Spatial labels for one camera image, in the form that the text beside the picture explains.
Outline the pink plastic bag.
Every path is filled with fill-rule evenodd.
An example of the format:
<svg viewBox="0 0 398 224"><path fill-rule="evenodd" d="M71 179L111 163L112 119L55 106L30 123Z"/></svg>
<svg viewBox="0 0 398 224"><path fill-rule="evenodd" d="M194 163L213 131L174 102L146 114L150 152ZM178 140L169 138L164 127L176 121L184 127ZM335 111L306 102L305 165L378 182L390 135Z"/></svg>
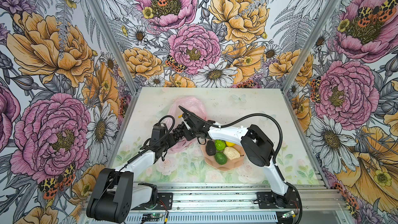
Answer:
<svg viewBox="0 0 398 224"><path fill-rule="evenodd" d="M204 106L204 104L197 99L196 97L193 96L188 96L188 97L180 97L176 100L173 100L171 107L169 108L167 115L171 115L175 118L175 124L174 127L172 128L172 131L174 131L179 124L182 123L182 118L179 118L180 115L183 114L182 110L179 108L179 106L182 106L183 108L187 109L190 112L195 113L197 116L200 118L206 120L207 119L207 111ZM191 146L193 143L195 143L197 140L193 139L191 141L187 141L186 138L182 137L179 139L173 147L171 147L168 152L173 154L173 153L179 153L187 149L189 146Z"/></svg>

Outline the dark brown fake avocado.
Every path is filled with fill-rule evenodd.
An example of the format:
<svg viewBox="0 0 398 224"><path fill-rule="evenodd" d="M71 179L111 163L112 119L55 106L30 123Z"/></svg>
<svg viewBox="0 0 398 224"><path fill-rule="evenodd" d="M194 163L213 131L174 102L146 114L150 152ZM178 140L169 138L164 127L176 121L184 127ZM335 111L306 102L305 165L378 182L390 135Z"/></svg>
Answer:
<svg viewBox="0 0 398 224"><path fill-rule="evenodd" d="M214 141L207 141L205 151L208 156L214 156L217 153Z"/></svg>

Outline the green fake lime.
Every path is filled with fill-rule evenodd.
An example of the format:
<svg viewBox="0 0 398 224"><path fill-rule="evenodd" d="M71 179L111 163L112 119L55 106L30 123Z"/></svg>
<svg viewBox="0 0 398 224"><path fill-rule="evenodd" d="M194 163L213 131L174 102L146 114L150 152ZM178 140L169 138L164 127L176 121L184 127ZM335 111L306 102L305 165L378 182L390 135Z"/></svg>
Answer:
<svg viewBox="0 0 398 224"><path fill-rule="evenodd" d="M217 151L224 151L224 149L226 148L226 142L222 141L222 140L215 140L215 148Z"/></svg>

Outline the yellow fake lemon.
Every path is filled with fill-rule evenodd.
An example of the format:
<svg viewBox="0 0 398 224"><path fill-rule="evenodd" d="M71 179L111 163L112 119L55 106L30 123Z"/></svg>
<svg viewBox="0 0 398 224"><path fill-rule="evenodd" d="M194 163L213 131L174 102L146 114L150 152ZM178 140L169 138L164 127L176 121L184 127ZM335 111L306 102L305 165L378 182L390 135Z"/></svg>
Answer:
<svg viewBox="0 0 398 224"><path fill-rule="evenodd" d="M226 142L226 145L227 145L228 147L233 147L233 146L235 146L235 144L234 144L234 143L231 143L231 142Z"/></svg>

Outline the dark green fake avocado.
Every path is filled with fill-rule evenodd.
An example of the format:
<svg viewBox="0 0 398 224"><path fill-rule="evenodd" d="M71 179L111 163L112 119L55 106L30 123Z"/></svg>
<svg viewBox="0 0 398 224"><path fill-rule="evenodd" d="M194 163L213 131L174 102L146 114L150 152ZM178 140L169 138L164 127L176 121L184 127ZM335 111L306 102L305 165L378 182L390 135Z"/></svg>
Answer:
<svg viewBox="0 0 398 224"><path fill-rule="evenodd" d="M214 159L219 165L224 165L228 162L227 156L222 152L217 152L214 155Z"/></svg>

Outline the beige fake garlic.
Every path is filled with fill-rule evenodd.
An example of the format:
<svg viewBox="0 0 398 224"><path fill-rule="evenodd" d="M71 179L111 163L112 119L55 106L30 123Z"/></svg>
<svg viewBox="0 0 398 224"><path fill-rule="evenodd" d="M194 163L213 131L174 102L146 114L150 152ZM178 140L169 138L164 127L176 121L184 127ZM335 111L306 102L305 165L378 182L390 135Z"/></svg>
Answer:
<svg viewBox="0 0 398 224"><path fill-rule="evenodd" d="M236 150L234 147L229 147L227 146L223 150L224 155L227 157L228 160L234 160L238 159L241 157L240 153L238 150Z"/></svg>

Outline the pink faceted plastic bowl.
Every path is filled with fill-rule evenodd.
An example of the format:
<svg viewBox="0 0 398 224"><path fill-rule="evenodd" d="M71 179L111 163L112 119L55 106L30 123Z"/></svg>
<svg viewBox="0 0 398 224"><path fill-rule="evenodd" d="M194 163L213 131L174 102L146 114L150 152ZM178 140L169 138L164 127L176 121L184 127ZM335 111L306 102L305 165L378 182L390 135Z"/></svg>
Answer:
<svg viewBox="0 0 398 224"><path fill-rule="evenodd" d="M201 145L205 162L220 171L230 171L243 165L246 154L241 146L222 140L210 140Z"/></svg>

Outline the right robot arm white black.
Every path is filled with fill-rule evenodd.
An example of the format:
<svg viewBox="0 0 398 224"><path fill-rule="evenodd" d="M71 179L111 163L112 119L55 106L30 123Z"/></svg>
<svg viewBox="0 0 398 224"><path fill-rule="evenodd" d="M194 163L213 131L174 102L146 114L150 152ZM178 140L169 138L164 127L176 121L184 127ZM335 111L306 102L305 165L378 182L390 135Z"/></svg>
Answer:
<svg viewBox="0 0 398 224"><path fill-rule="evenodd" d="M183 135L187 140L222 140L241 146L249 161L257 167L262 167L265 171L265 176L271 186L271 196L268 197L268 202L278 208L288 205L292 197L293 187L288 185L277 165L276 158L282 147L283 132L275 118L267 114L254 113L222 125L215 121L206 121L182 106L179 108L183 112L181 115L182 122L185 125ZM257 125L235 126L251 117L264 117L275 124L279 133L276 148L274 148L271 139Z"/></svg>

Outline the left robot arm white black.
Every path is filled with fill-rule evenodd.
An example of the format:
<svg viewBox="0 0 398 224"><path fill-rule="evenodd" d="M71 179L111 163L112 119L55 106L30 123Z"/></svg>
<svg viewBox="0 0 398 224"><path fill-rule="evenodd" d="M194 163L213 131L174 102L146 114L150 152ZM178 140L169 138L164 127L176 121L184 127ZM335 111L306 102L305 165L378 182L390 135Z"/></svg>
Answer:
<svg viewBox="0 0 398 224"><path fill-rule="evenodd" d="M89 199L86 215L98 221L123 223L130 210L136 207L153 209L161 207L168 214L167 205L158 196L158 188L150 183L135 183L134 179L159 159L164 159L176 140L163 123L153 126L149 138L141 150L125 164L100 171Z"/></svg>

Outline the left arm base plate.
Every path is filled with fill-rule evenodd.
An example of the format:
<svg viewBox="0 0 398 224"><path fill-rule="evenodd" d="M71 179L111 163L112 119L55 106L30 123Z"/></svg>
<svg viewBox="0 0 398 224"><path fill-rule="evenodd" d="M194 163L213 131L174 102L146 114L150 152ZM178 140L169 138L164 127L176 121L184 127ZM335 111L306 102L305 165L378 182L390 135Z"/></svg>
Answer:
<svg viewBox="0 0 398 224"><path fill-rule="evenodd" d="M171 210L173 206L174 194L170 192L158 193L157 202L144 203L135 208L135 210Z"/></svg>

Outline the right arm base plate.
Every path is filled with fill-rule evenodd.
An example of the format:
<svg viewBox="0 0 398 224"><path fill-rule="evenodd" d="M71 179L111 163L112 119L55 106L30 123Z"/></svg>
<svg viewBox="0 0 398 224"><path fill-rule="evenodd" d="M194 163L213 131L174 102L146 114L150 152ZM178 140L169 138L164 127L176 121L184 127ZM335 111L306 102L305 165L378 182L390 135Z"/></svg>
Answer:
<svg viewBox="0 0 398 224"><path fill-rule="evenodd" d="M257 192L257 198L253 204L259 206L259 209L299 209L301 203L294 191L288 191L281 196L274 192Z"/></svg>

